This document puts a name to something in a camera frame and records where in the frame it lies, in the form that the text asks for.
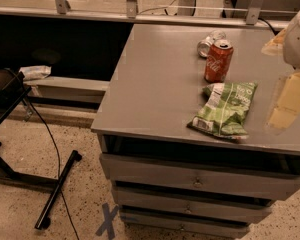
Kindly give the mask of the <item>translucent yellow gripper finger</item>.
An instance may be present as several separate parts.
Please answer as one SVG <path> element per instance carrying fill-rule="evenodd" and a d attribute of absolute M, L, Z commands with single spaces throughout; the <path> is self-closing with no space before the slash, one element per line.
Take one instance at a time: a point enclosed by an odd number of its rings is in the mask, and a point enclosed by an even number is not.
<path fill-rule="evenodd" d="M 276 129 L 287 129 L 300 114 L 300 70 L 288 76 L 280 89 L 268 125 Z"/>
<path fill-rule="evenodd" d="M 261 52 L 270 56 L 282 55 L 285 36 L 286 30 L 282 29 L 275 37 L 262 47 Z"/>

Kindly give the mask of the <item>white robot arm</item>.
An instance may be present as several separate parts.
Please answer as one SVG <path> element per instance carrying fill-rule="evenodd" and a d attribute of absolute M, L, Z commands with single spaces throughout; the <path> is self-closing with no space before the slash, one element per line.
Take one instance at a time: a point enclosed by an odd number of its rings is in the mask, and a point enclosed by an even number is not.
<path fill-rule="evenodd" d="M 266 43 L 261 52 L 266 55 L 282 55 L 285 63 L 295 71 L 279 81 L 277 98 L 267 125 L 285 130 L 300 114 L 300 11 L 274 38 Z"/>

